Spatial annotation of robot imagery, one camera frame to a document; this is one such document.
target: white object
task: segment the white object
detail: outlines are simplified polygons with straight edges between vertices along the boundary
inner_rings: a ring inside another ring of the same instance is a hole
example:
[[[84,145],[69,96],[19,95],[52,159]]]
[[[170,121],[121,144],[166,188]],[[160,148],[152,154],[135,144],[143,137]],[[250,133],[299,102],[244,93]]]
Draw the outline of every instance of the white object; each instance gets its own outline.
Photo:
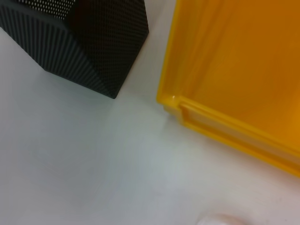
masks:
[[[218,214],[213,216],[208,216],[200,220],[197,225],[246,225],[245,223],[241,222],[239,219]]]

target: white table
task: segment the white table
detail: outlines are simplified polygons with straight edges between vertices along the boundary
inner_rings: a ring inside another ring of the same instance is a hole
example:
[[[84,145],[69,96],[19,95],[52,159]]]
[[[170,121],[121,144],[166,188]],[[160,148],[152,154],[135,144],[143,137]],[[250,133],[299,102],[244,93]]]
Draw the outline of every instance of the white table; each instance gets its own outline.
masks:
[[[150,35],[116,100],[43,71],[0,30],[1,224],[300,224],[300,179],[156,103],[174,2],[146,1]]]

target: carbon fiber pattern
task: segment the carbon fiber pattern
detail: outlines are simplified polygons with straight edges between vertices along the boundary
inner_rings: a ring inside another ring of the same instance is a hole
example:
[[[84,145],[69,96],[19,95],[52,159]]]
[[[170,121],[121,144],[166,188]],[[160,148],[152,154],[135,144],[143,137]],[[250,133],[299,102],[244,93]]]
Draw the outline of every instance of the carbon fiber pattern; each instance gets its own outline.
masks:
[[[149,33],[144,2],[78,0],[62,18],[29,2],[0,0],[4,31],[46,71],[115,98]]]
[[[33,10],[64,20],[76,0],[15,0]]]

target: yellow plastic container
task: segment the yellow plastic container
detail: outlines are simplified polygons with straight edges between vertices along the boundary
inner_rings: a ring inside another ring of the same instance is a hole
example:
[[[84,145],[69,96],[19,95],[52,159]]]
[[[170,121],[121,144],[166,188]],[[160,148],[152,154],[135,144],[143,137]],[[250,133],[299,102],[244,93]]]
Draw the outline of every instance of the yellow plastic container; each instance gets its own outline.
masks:
[[[300,1],[178,0],[157,100],[300,176]]]

